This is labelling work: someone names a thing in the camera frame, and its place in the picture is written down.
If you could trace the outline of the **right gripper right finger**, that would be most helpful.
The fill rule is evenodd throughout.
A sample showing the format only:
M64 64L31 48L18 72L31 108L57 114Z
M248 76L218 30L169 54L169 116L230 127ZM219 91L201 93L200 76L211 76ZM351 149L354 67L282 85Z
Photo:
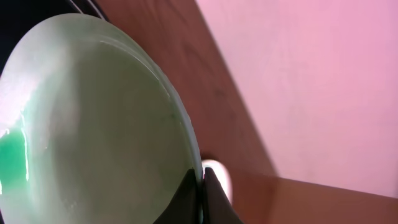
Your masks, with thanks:
M203 179L203 223L243 224L233 210L213 169L205 169Z

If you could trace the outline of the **white plate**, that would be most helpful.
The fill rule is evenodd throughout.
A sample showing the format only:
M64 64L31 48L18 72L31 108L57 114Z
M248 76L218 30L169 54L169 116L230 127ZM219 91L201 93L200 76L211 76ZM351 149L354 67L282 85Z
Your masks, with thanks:
M203 176L205 176L205 169L210 168L215 173L221 187L228 198L230 204L233 203L233 185L231 181L231 176L227 168L220 162L212 159L205 159L201 162L203 168Z
M154 223L201 159L174 87L123 31L61 14L1 74L5 223Z

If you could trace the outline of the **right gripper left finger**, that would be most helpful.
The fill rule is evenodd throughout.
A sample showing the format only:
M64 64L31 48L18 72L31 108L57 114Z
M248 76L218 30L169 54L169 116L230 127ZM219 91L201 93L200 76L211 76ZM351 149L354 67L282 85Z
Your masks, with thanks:
M169 205L154 224L199 224L197 195L195 171L189 169Z

